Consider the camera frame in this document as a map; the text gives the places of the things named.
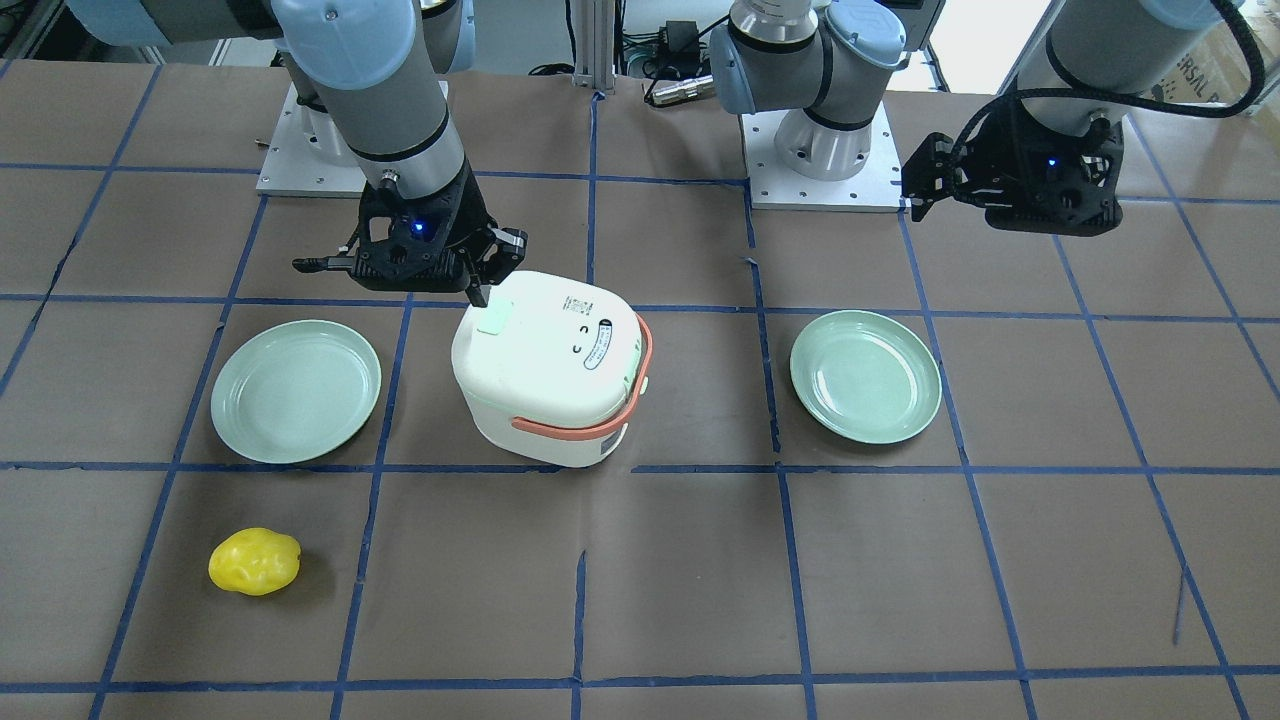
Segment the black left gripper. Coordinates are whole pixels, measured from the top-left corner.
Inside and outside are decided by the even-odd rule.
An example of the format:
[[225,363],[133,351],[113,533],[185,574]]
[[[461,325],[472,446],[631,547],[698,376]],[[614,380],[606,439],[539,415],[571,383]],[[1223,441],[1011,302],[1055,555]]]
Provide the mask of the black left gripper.
[[1036,119],[1019,101],[987,114],[973,137],[923,138],[901,169],[910,219],[923,222],[946,199],[982,208],[1001,231],[1096,237],[1123,222],[1116,197],[1124,159],[1121,126],[1100,115],[1076,135]]

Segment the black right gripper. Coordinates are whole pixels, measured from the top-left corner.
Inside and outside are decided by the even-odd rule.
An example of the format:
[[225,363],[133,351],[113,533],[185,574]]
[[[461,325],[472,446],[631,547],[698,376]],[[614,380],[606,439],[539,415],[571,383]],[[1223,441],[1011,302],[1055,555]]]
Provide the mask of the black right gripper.
[[343,272],[371,291],[463,292],[474,307],[488,307],[489,284],[524,263],[529,234],[498,228],[466,161],[435,193],[411,199],[401,186],[398,173],[384,170],[365,186],[347,245],[328,258],[297,258],[293,268]]

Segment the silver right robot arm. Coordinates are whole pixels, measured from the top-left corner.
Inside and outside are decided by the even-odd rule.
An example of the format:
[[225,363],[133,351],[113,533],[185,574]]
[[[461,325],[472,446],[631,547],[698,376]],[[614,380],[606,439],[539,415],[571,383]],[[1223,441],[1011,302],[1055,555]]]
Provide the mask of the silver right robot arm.
[[380,292],[465,293],[489,304],[527,234],[485,208],[435,60],[463,51],[463,6],[439,1],[73,1],[97,40],[165,47],[253,37],[282,44],[300,101],[332,119],[365,184],[357,224],[301,273],[340,272]]

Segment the green plate near left arm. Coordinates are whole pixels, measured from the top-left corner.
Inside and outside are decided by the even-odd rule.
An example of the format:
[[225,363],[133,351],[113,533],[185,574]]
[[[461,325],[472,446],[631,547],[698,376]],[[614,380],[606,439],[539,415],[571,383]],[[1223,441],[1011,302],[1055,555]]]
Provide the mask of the green plate near left arm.
[[865,445],[919,436],[942,402],[940,365],[925,342],[877,313],[842,310],[809,322],[794,341],[788,370],[810,416]]

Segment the green plate near right arm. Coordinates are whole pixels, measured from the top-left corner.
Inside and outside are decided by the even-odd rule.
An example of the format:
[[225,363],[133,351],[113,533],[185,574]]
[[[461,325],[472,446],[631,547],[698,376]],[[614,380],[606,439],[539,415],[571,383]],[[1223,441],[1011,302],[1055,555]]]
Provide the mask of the green plate near right arm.
[[319,319],[287,322],[229,356],[211,391],[210,416],[239,456],[302,462],[353,438],[380,391],[380,357],[357,331]]

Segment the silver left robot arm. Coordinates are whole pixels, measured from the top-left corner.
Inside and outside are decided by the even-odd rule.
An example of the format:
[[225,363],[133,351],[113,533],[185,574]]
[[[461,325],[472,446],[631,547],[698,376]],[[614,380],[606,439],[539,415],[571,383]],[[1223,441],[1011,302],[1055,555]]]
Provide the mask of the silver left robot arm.
[[[1149,90],[1213,27],[1242,51],[1249,83],[1230,104],[1175,104]],[[861,169],[858,154],[908,31],[878,1],[736,1],[709,41],[721,106],[782,111],[783,164],[817,181]],[[1116,197],[1123,118],[1133,109],[1221,119],[1262,94],[1265,56],[1238,1],[1065,1],[1019,63],[1010,88],[955,136],[934,132],[902,165],[901,195],[920,222],[952,199],[1001,231],[1093,237],[1123,220]]]

